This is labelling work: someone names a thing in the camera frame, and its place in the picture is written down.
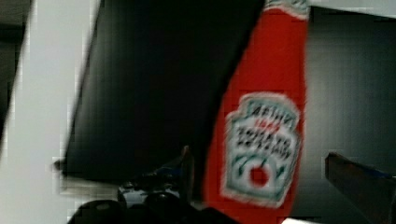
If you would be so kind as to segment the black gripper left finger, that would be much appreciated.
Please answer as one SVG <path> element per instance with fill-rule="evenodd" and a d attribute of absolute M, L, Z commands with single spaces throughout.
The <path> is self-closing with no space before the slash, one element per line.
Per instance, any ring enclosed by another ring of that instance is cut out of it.
<path fill-rule="evenodd" d="M 142 203 L 150 194 L 171 193 L 182 202 L 190 203 L 194 183 L 194 157 L 189 146 L 181 155 L 154 171 L 136 175 L 118 188 L 118 201 L 127 207 Z"/>

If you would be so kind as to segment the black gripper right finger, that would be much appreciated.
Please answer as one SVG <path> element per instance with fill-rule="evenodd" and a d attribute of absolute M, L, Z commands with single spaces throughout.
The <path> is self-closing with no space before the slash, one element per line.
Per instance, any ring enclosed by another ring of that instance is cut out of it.
<path fill-rule="evenodd" d="M 329 153 L 325 176 L 371 224 L 395 224 L 395 176 Z"/>

